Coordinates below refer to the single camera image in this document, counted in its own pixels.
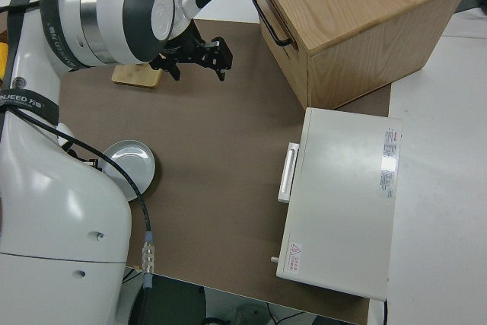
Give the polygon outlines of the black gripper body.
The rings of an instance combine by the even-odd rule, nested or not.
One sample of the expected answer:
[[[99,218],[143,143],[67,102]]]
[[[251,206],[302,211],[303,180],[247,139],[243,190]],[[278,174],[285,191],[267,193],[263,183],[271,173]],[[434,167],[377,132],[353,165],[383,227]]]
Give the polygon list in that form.
[[[177,64],[193,57],[196,50],[204,43],[196,23],[190,21],[188,27],[178,36],[168,40],[158,52],[156,59],[171,59]]]
[[[86,164],[90,167],[98,168],[99,160],[96,158],[91,158],[91,159],[81,158],[77,155],[75,151],[72,152],[72,157],[75,158],[77,161],[80,161],[81,163]]]

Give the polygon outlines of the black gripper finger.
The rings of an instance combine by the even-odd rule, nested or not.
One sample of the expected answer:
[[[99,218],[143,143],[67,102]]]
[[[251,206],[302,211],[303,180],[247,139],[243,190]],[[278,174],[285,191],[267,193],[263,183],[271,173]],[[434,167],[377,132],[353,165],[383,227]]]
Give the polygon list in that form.
[[[169,73],[175,81],[180,80],[180,70],[177,63],[171,59],[154,59],[149,62],[149,65],[154,70],[162,70]]]
[[[219,81],[224,81],[225,74],[232,67],[233,54],[223,37],[216,37],[202,44],[205,50],[203,64],[215,71]]]

